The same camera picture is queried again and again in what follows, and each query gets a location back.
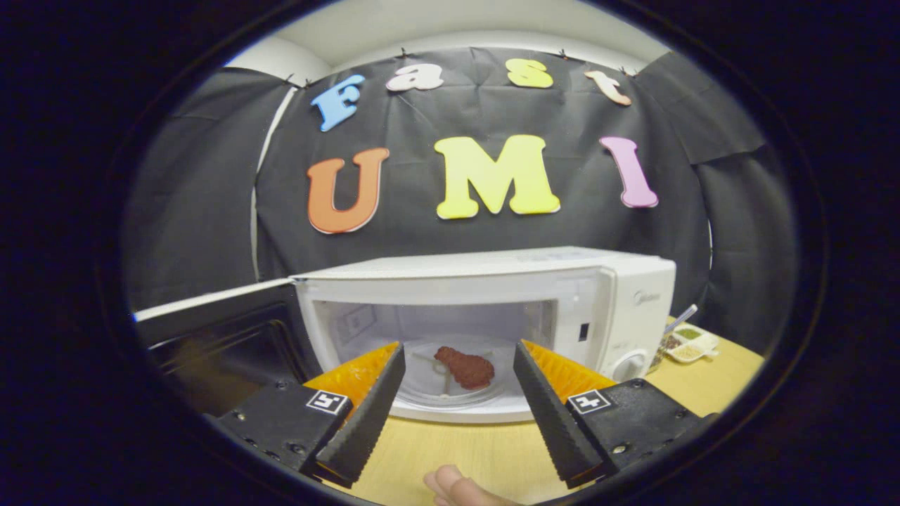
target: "orange letter u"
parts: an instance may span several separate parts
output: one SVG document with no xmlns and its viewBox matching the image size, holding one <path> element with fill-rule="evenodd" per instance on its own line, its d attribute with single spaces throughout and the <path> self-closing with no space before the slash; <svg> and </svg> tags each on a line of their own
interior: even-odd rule
<svg viewBox="0 0 900 506">
<path fill-rule="evenodd" d="M 353 157 L 359 166 L 359 194 L 356 203 L 344 211 L 335 209 L 335 180 L 344 160 L 331 158 L 310 167 L 310 200 L 308 213 L 312 227 L 322 233 L 339 234 L 359 230 L 378 209 L 382 179 L 382 162 L 391 154 L 386 148 L 367 149 Z"/>
</svg>

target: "hand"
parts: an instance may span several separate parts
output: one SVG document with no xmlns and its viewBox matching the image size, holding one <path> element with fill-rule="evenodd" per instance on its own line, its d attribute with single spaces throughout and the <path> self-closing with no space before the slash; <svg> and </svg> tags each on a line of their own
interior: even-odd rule
<svg viewBox="0 0 900 506">
<path fill-rule="evenodd" d="M 463 478 L 455 465 L 441 465 L 426 474 L 425 484 L 436 494 L 436 506 L 519 506 L 482 489 L 472 478 Z"/>
</svg>

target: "table surface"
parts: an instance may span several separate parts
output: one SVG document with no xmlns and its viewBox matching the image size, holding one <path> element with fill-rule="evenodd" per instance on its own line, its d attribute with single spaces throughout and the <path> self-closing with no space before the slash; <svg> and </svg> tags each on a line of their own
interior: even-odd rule
<svg viewBox="0 0 900 506">
<path fill-rule="evenodd" d="M 646 379 L 698 416 L 721 412 L 755 376 L 762 357 L 722 338 L 717 350 L 717 357 L 692 364 L 666 357 Z M 353 489 L 326 484 L 390 506 L 428 506 L 434 494 L 422 477 L 444 464 L 522 504 L 573 492 L 559 480 L 533 421 L 463 425 L 388 417 Z"/>
</svg>

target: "black backdrop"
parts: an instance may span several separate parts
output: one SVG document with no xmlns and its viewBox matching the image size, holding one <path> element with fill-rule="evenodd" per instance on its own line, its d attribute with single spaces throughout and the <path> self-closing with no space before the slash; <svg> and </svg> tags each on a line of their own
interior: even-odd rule
<svg viewBox="0 0 900 506">
<path fill-rule="evenodd" d="M 550 88 L 515 86 L 508 59 L 536 59 Z M 402 67 L 442 67 L 444 84 L 394 93 Z M 599 92 L 602 70 L 632 99 L 623 107 Z M 330 131 L 311 101 L 359 74 L 357 111 Z M 259 280 L 370 258 L 577 245 L 659 255 L 676 262 L 672 312 L 692 303 L 693 320 L 763 353 L 779 336 L 797 275 L 796 233 L 782 167 L 752 120 L 712 78 L 670 53 L 632 77 L 612 68 L 525 50 L 464 48 L 377 61 L 326 77 L 291 98 L 257 160 L 280 80 L 244 69 L 216 73 L 166 122 L 145 158 L 124 225 L 128 289 L 137 309 L 248 285 L 250 193 L 256 189 Z M 559 212 L 441 220 L 445 160 L 436 141 L 472 137 L 494 159 L 513 135 L 544 139 Z M 629 208 L 599 138 L 624 137 L 659 204 Z M 352 157 L 387 148 L 378 210 L 360 230 L 323 234 L 307 218 L 306 170 L 342 158 L 334 204 L 353 205 Z M 470 190 L 472 198 L 478 199 Z M 511 187 L 507 201 L 514 194 Z M 714 258 L 710 269 L 709 228 Z"/>
</svg>

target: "letter m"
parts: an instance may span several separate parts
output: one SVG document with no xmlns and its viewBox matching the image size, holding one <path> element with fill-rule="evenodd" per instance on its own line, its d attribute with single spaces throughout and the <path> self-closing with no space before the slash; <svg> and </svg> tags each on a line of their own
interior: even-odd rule
<svg viewBox="0 0 900 506">
<path fill-rule="evenodd" d="M 481 201 L 494 214 L 500 212 L 509 185 L 516 192 L 509 208 L 518 214 L 557 212 L 560 199 L 550 190 L 544 169 L 544 140 L 534 135 L 513 135 L 507 139 L 497 161 L 484 152 L 471 137 L 451 137 L 435 143 L 435 151 L 444 155 L 446 170 L 445 199 L 437 206 L 437 215 L 445 220 L 472 218 L 478 203 L 469 196 L 469 183 Z"/>
</svg>

